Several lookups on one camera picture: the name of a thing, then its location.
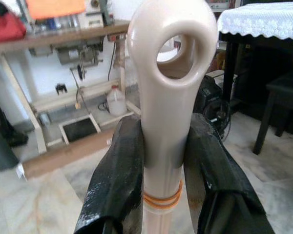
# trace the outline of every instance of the marble floor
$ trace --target marble floor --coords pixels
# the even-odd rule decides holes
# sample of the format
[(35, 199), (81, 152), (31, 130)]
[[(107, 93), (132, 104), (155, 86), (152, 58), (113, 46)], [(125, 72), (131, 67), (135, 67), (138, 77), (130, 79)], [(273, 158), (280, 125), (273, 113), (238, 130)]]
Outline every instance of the marble floor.
[[(276, 234), (293, 234), (293, 136), (269, 129), (260, 155), (260, 122), (236, 113), (225, 146), (246, 173)], [(30, 181), (15, 170), (0, 173), (0, 234), (71, 234), (92, 173), (107, 149)], [(23, 151), (17, 151), (22, 158)], [(171, 234), (192, 234), (186, 192), (173, 213)]]

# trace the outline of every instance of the white wall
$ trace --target white wall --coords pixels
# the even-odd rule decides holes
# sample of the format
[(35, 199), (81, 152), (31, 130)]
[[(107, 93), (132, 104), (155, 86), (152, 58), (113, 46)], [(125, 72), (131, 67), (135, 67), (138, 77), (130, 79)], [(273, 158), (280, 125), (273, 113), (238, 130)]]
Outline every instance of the white wall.
[[(143, 0), (112, 0), (112, 10), (116, 19), (130, 20), (135, 9)], [(109, 63), (112, 55), (113, 44), (105, 38), (104, 51), (99, 54), (103, 59), (99, 66), (87, 68), (87, 83), (96, 83), (107, 80)], [(45, 95), (54, 95), (57, 83), (65, 83), (68, 89), (75, 89), (73, 77), (69, 71), (69, 65), (61, 66), (56, 51), (48, 57), (32, 57), (28, 50), (7, 54), (7, 60), (16, 75), (22, 89), (29, 101), (36, 101)], [(128, 80), (134, 80), (132, 63), (126, 61), (126, 76)], [(118, 78), (117, 69), (112, 69), (111, 78)], [(12, 124), (28, 119), (18, 97), (12, 89), (7, 77), (0, 65), (0, 106)]]

